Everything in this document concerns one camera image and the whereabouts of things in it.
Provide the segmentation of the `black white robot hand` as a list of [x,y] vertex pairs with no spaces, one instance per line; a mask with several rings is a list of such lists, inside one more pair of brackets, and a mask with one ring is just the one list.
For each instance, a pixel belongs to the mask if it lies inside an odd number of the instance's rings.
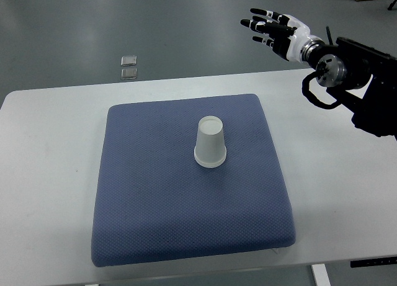
[[257,35],[252,39],[266,45],[286,61],[306,63],[310,52],[324,41],[312,35],[310,28],[299,19],[265,9],[250,9],[251,19],[240,24]]

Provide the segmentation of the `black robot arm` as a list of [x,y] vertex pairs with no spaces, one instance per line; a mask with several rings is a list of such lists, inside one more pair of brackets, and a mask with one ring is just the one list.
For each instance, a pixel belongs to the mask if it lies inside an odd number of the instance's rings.
[[313,105],[349,109],[355,128],[377,137],[396,136],[396,58],[354,40],[339,37],[303,47],[313,72],[302,94]]

